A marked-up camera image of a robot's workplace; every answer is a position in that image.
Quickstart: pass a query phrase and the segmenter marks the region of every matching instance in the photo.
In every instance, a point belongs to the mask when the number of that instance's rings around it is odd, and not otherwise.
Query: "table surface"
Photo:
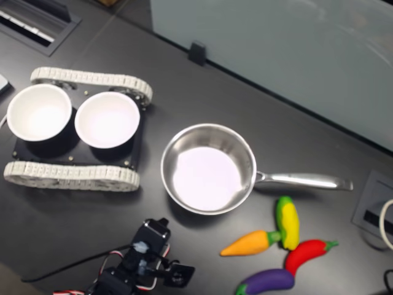
[[[371,170],[393,177],[393,159],[210,66],[100,7],[69,0],[82,23],[50,57],[0,33],[0,72],[15,87],[0,98],[0,117],[38,66],[58,66],[138,76],[154,89],[147,110],[139,164],[141,189],[132,193],[52,191],[0,179],[0,261],[22,277],[35,277],[100,251],[128,243],[146,218],[169,219],[171,259],[196,267],[186,289],[157,286],[152,294],[234,294],[259,270],[280,268],[286,251],[273,245],[257,256],[221,258],[219,251],[252,230],[273,230],[274,204],[289,194],[297,207],[301,240],[338,240],[340,246],[299,270],[285,294],[384,294],[382,275],[392,267],[389,251],[351,223]],[[81,87],[83,92],[92,90]],[[75,99],[78,107],[81,101]],[[257,187],[237,209],[220,216],[188,213],[168,197],[160,158],[168,141],[193,124],[226,125],[243,135],[265,172],[313,172],[351,178],[352,192]],[[0,167],[12,160],[15,137],[0,131]],[[81,265],[35,284],[84,289],[101,261]]]

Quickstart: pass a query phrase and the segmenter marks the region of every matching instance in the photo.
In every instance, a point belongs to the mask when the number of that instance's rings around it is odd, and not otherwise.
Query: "purple eggplant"
[[[287,290],[295,285],[294,276],[286,269],[268,269],[245,279],[236,295],[256,295],[271,290]]]

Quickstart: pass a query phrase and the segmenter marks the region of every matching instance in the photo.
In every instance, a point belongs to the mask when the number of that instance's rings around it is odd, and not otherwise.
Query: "white track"
[[[76,84],[110,86],[113,90],[133,93],[147,106],[153,91],[149,84],[131,76],[73,71],[42,67],[30,78],[34,84],[52,83],[76,88]],[[88,191],[129,192],[139,187],[139,175],[117,166],[67,166],[15,161],[8,163],[4,178],[22,186],[46,189],[81,189]]]

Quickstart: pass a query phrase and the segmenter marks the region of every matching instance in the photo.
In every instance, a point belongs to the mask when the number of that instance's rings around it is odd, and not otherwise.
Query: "toy vegetable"
[[[265,232],[257,230],[241,237],[221,251],[221,256],[251,255],[265,251],[273,243],[280,241],[279,232]]]
[[[291,289],[294,276],[286,269],[269,269],[245,279],[236,290],[236,295],[255,295],[271,290]]]
[[[278,200],[276,220],[281,233],[282,246],[288,250],[296,249],[300,240],[300,223],[295,205],[290,197],[282,196]]]
[[[332,247],[338,246],[338,242],[325,242],[321,240],[309,240],[298,245],[296,250],[289,253],[285,262],[285,269],[293,276],[297,269],[306,261],[326,254]]]

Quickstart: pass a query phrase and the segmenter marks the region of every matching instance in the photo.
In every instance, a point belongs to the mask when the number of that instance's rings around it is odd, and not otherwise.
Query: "pan handle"
[[[300,186],[316,187],[318,189],[335,189],[351,191],[352,181],[334,176],[312,173],[266,174],[257,171],[255,183],[286,183]]]

